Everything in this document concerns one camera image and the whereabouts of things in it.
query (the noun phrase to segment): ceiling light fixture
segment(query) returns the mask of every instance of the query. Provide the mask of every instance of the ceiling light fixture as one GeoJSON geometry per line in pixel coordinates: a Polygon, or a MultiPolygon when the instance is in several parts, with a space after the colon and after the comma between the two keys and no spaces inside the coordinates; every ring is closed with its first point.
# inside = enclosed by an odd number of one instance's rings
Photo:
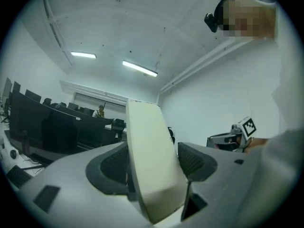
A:
{"type": "Polygon", "coordinates": [[[125,65],[125,66],[127,66],[127,67],[134,68],[134,69],[136,69],[136,70],[138,70],[138,71],[141,71],[141,72],[143,72],[143,73],[145,73],[145,74],[148,74],[148,75],[151,75],[151,76],[153,76],[153,77],[156,77],[156,76],[157,76],[157,73],[156,73],[156,72],[151,71],[151,70],[149,70],[149,69],[147,69],[147,68],[145,68],[145,67],[136,65],[136,64],[134,64],[134,63],[127,62],[127,61],[125,61],[125,60],[123,61],[123,65],[125,65]]]}
{"type": "Polygon", "coordinates": [[[83,52],[71,52],[73,56],[78,56],[78,57],[89,57],[89,58],[94,58],[96,59],[96,55],[92,53],[83,53],[83,52]]]}

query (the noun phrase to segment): white ceiling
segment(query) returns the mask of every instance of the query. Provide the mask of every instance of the white ceiling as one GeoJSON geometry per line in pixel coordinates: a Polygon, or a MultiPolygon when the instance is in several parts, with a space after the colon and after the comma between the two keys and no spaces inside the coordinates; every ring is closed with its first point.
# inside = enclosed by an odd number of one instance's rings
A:
{"type": "MultiPolygon", "coordinates": [[[[227,40],[204,22],[219,0],[47,0],[48,21],[62,42],[61,50],[95,53],[96,60],[70,57],[72,71],[160,89],[174,76],[227,40]],[[122,65],[123,60],[156,70],[156,78],[122,65]]],[[[33,23],[27,29],[43,50],[33,23]]]]}

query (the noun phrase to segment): headset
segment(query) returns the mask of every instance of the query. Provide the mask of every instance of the headset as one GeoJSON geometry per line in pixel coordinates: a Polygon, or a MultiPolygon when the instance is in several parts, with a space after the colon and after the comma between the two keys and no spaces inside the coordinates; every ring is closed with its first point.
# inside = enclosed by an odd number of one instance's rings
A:
{"type": "Polygon", "coordinates": [[[207,13],[204,21],[213,33],[217,32],[218,24],[212,13],[207,13]]]}

